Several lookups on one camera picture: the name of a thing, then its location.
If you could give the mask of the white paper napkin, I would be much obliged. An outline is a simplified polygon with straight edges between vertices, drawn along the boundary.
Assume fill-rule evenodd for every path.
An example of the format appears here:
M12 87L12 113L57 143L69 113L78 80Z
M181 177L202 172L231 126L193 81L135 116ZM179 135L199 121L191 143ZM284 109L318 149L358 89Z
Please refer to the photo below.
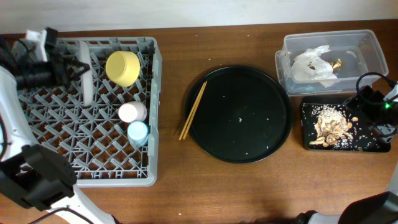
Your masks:
M330 63L320 57L330 51L329 45L307 49L294 58L289 77L295 83L319 82L325 88L334 85L338 82L338 77L333 73Z

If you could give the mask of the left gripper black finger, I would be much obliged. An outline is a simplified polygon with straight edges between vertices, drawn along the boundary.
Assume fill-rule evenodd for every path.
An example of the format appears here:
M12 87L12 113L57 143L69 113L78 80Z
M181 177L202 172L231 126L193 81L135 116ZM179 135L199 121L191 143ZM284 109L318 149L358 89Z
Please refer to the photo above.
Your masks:
M90 66L87 63L65 64L65 76L63 84L67 85L74 80L78 80L84 73L90 71Z
M63 56L63 61L65 64L69 66L75 66L75 67L89 67L87 63L81 62L78 60L76 57L70 57L70 56Z

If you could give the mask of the peanut shells and rice waste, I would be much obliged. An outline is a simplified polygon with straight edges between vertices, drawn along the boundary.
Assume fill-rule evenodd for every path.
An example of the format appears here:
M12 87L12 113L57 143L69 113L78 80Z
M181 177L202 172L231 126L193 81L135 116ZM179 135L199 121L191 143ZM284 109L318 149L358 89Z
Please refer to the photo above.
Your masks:
M310 145L322 145L324 147L334 146L342 139L353 139L349 132L353 130L355 122L359 121L359 116L354 115L347 118L334 108L323 108L318 115L318 120L314 125L316 139L310 141Z

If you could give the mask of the grey plastic dishwasher rack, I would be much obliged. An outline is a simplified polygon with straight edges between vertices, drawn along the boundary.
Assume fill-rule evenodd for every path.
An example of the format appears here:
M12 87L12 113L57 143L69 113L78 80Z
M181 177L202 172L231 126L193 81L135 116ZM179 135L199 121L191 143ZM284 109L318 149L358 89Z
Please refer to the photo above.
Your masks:
M92 37L58 40L64 57L76 59L80 44L90 50L94 96L83 106L79 81L55 88L22 90L19 99L33 135L72 165L79 187L146 187L157 179L159 95L162 56L152 37ZM134 52L138 79L121 87L108 79L105 64L115 51ZM147 108L149 129L143 146L129 142L119 107L130 101Z

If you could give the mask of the gold foil wrapper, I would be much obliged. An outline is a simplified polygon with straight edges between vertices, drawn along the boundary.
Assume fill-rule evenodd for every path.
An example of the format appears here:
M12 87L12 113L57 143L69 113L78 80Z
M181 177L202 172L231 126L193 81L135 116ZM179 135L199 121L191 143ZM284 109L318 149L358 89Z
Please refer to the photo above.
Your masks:
M343 61L340 58L337 61L329 62L329 64L331 65L334 72L340 70L343 67Z

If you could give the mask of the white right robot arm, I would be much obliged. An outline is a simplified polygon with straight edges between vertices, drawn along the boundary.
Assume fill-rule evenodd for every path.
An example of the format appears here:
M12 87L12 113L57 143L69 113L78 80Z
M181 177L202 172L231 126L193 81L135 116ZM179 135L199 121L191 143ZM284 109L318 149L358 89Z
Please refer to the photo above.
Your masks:
M388 152L397 135L396 97L370 86L356 87L356 96L344 100L306 96L300 106L303 145L309 150ZM397 176L388 191L351 203L341 215L316 211L301 213L296 223L396 223Z

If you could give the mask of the round black tray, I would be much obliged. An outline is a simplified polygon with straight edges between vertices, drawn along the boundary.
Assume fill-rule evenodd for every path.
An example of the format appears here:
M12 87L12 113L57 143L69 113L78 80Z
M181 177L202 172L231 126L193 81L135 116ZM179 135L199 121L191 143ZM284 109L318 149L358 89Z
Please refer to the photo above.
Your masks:
M185 104L189 113L202 97L189 133L209 155L230 163L263 160L287 140L293 109L282 86L257 68L232 65L202 76Z

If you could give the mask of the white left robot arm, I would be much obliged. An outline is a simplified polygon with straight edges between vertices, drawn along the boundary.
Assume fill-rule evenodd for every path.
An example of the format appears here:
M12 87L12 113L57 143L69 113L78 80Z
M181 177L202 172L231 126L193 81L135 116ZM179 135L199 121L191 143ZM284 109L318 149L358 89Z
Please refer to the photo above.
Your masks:
M88 64L64 59L53 37L37 43L36 62L14 59L7 42L1 59L1 193L24 208L46 210L68 223L117 223L100 210L77 186L71 164L60 154L38 144L19 103L23 88L54 86L72 79L67 65Z

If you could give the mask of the black rectangular tray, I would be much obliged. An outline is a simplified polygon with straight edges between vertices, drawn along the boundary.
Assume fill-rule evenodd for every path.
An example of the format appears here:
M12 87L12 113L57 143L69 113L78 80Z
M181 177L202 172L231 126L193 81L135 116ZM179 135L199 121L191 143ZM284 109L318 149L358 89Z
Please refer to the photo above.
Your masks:
M390 143L383 143L372 136L371 132L365 125L365 117L358 112L354 112L343 104L345 101L341 97L316 97L306 96L302 99L301 124L303 134L303 146L307 150L318 151L356 151L356 152L375 152L385 153L391 150ZM342 139L334 146L324 147L320 145L310 145L310 141L316 139L316 131L314 125L318 120L318 115L324 108L334 108L341 112L347 118L354 115L359 116L359 121L354 123L353 130L349 133L353 135L353 139Z

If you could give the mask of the light blue plastic cup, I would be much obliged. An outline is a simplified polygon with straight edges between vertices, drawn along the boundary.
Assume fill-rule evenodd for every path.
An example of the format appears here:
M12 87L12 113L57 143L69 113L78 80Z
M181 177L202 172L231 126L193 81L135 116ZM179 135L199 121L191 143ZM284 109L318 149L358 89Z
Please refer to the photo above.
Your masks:
M142 121L133 121L127 128L127 138L137 147L145 146L148 142L149 128Z

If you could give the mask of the pink plastic cup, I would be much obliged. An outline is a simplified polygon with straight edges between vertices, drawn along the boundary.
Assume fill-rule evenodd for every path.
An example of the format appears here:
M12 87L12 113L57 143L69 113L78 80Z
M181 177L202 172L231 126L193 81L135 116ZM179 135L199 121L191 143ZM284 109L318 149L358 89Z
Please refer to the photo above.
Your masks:
M126 123L144 121L147 117L147 108L139 101L128 102L119 107L118 116Z

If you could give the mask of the clear plastic waste bin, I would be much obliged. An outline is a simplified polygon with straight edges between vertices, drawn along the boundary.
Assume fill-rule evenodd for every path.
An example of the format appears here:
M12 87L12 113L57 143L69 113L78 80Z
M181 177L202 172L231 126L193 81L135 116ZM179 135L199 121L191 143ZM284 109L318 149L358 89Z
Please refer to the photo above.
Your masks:
M295 83L290 77L294 58L307 49L329 45L330 52L320 57L327 62L343 61L343 67L333 72L338 82L325 88L319 82ZM284 38L282 50L275 54L277 77L288 95L321 95L354 92L358 78L368 72L388 75L386 59L371 30L343 30L291 34Z

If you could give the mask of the grey round plate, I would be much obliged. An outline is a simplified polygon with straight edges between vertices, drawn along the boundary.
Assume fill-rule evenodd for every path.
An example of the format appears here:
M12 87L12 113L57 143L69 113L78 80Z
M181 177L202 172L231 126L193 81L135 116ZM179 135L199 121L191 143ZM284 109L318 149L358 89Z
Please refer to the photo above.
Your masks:
M81 90L83 93L83 106L90 106L93 102L94 97L94 84L93 84L93 73L91 71L91 55L90 50L86 42L79 41L79 60L89 65L87 72L81 75Z

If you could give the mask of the yellow plastic bowl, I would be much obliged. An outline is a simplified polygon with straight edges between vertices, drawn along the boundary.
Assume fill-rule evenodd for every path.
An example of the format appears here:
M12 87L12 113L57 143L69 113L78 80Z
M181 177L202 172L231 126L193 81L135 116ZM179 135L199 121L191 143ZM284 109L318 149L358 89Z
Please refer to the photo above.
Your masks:
M141 63L134 52L116 51L108 57L105 71L112 82L129 87L138 79Z

